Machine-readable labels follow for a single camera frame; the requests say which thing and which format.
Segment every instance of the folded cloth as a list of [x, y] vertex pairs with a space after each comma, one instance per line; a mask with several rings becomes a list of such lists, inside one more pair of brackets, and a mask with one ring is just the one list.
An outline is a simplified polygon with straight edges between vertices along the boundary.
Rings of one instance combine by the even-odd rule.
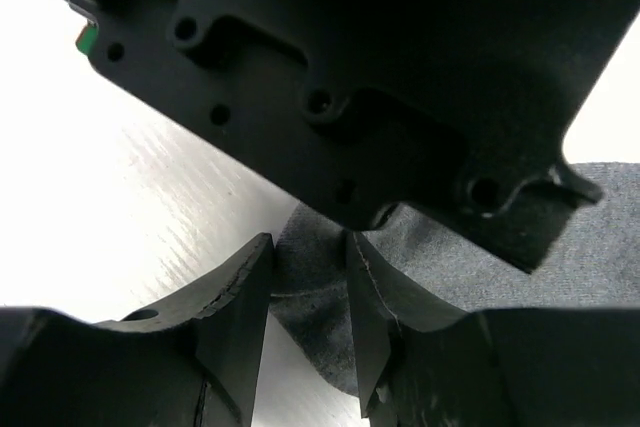
[[[527, 275], [409, 207], [367, 233], [382, 256], [465, 310], [519, 306], [640, 307], [640, 164], [579, 164], [605, 199], [579, 209], [544, 264]], [[271, 311], [320, 374], [357, 395], [345, 231], [301, 205], [276, 248]]]

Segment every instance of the cloth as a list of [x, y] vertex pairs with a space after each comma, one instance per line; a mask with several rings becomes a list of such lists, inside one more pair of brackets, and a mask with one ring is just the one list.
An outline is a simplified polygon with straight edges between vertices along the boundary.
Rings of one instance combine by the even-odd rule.
[[[579, 164], [606, 197], [579, 209], [527, 275], [409, 207], [368, 239], [392, 265], [465, 310], [640, 304], [640, 164]], [[271, 311], [320, 374], [357, 395], [345, 232], [301, 205], [276, 248]]]

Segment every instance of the black plastic part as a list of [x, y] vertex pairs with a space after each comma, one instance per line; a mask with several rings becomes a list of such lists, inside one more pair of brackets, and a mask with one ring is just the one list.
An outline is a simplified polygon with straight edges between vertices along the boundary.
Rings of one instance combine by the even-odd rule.
[[105, 77], [354, 230], [405, 202], [530, 271], [601, 193], [563, 135], [640, 0], [68, 0]]
[[262, 234], [120, 322], [0, 310], [0, 425], [250, 426], [272, 267]]
[[640, 311], [465, 313], [347, 245], [363, 416], [373, 427], [640, 425]]

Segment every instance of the screw hole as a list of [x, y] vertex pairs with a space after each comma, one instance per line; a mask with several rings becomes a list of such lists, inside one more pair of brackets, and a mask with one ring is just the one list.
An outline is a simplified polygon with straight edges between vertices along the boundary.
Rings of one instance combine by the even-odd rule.
[[331, 108], [333, 100], [331, 96], [322, 90], [316, 90], [311, 97], [309, 97], [309, 112], [312, 114], [323, 114]]
[[226, 105], [216, 105], [211, 110], [209, 118], [214, 125], [224, 125], [229, 122], [229, 119], [231, 118], [231, 109]]
[[154, 317], [158, 316], [158, 311], [155, 309], [141, 309], [141, 310], [136, 310], [135, 312], [132, 312], [131, 314], [127, 315], [124, 319], [122, 319], [122, 322], [132, 322], [134, 320], [147, 320], [147, 319], [153, 319]]
[[498, 202], [500, 185], [493, 179], [479, 179], [470, 185], [471, 200], [481, 207], [492, 208]]
[[116, 42], [107, 49], [107, 58], [111, 62], [119, 62], [124, 57], [124, 45]]
[[348, 204], [353, 200], [356, 192], [356, 183], [353, 180], [343, 179], [336, 189], [336, 202]]
[[180, 40], [190, 40], [192, 39], [196, 33], [198, 32], [198, 24], [195, 19], [191, 17], [185, 17], [181, 19], [177, 24], [174, 30], [176, 37]]

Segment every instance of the green object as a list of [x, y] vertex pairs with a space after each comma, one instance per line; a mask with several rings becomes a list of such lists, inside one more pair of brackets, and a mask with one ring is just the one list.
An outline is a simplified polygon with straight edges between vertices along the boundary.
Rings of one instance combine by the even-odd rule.
[[76, 40], [76, 47], [84, 55], [89, 55], [93, 44], [98, 39], [98, 26], [96, 24], [87, 24]]

